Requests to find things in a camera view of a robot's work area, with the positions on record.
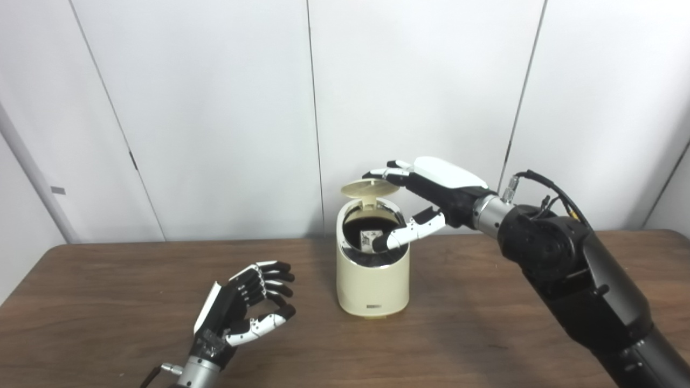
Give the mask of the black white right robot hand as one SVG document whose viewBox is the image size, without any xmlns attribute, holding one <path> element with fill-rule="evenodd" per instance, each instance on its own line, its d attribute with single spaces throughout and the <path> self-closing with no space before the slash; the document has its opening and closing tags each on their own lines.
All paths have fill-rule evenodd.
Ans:
<svg viewBox="0 0 690 388">
<path fill-rule="evenodd" d="M 413 216 L 406 226 L 375 238 L 371 243 L 375 253 L 421 240 L 444 226 L 474 228 L 476 204 L 495 194 L 478 175 L 436 157 L 417 157 L 412 164 L 389 161 L 386 168 L 370 170 L 362 177 L 407 188 L 437 207 L 429 207 Z"/>
</svg>

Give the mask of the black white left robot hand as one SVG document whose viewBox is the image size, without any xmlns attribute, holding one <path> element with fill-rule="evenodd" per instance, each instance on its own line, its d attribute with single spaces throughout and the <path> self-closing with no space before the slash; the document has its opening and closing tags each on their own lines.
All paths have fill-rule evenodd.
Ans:
<svg viewBox="0 0 690 388">
<path fill-rule="evenodd" d="M 288 322 L 296 314 L 286 302 L 287 286 L 295 280 L 286 262 L 256 262 L 230 277 L 214 282 L 193 327 L 190 356 L 221 371 L 237 349 Z"/>
</svg>

